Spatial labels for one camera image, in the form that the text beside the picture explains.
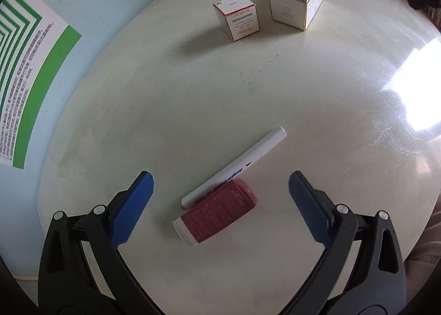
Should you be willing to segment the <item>small white red-trimmed box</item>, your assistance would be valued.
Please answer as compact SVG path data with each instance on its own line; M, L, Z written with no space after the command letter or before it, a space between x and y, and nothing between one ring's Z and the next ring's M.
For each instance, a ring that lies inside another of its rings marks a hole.
M222 29L236 42L260 31L256 5L250 0L221 0L213 4Z

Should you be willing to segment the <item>green spiral calibration poster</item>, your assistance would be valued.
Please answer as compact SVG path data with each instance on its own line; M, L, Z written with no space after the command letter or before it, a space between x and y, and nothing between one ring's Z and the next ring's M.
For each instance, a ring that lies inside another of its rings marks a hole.
M42 0L1 1L1 163L23 169L37 115L82 35Z

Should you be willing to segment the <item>small maroon box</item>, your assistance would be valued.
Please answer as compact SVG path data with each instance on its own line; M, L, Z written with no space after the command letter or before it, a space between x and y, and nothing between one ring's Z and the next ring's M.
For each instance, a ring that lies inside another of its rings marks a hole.
M252 211L257 202L248 185L236 178L173 221L173 227L187 245L196 246Z

